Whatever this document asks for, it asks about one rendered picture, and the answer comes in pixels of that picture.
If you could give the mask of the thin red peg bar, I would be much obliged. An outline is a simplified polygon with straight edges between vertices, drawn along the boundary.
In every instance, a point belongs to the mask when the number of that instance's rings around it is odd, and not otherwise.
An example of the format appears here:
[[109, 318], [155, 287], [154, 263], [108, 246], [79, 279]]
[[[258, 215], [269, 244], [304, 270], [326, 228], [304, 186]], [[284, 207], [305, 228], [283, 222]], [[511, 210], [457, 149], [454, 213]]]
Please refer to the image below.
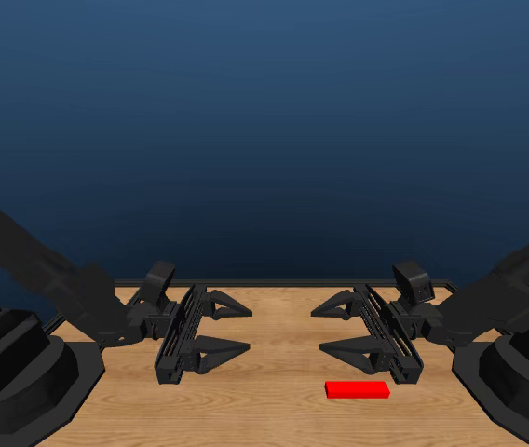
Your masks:
[[390, 390], [384, 381], [327, 381], [328, 399], [388, 399]]

